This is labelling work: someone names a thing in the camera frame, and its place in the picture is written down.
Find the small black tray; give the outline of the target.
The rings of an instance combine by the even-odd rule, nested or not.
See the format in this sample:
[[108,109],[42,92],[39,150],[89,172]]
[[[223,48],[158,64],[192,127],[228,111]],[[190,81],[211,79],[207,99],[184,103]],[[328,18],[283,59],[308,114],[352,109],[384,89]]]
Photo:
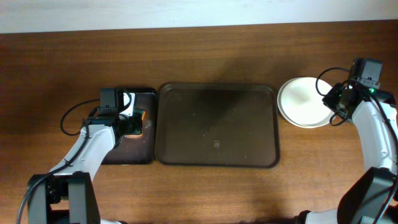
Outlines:
[[116,147],[104,158],[104,165],[150,164],[154,160],[155,130],[157,121],[157,93],[154,88],[128,88],[135,93],[134,111],[146,112],[143,135],[139,138],[120,137]]

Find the large brown serving tray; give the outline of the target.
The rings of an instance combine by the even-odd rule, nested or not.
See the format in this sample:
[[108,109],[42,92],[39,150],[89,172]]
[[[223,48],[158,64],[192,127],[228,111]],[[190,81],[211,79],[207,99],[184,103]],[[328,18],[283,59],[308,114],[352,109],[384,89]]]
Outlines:
[[280,161],[275,88],[164,84],[159,90],[154,155],[173,166],[274,168]]

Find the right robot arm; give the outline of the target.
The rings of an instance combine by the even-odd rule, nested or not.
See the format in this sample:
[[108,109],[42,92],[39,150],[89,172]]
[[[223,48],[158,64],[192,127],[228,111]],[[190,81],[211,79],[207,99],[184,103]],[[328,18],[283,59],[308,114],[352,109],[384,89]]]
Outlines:
[[336,209],[302,211],[294,223],[397,223],[397,103],[380,90],[382,62],[357,58],[347,80],[323,95],[323,104],[343,122],[354,124],[366,172],[341,198]]

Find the green and orange sponge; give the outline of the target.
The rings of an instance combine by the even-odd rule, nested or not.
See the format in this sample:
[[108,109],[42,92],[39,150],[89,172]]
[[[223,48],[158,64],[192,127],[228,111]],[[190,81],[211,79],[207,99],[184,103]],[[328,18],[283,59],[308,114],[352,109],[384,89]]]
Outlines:
[[126,129],[125,137],[139,138],[143,135],[143,124],[146,112],[143,110],[133,111],[132,116],[125,115]]

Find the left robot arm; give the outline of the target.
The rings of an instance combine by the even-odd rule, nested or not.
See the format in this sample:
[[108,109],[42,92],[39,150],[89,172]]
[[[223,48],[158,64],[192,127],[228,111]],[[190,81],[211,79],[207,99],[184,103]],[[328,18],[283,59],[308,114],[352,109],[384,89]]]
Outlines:
[[106,223],[100,216],[93,179],[104,158],[122,138],[132,134],[136,94],[103,88],[76,143],[49,172],[34,174],[27,185],[16,222],[27,211],[29,223]]

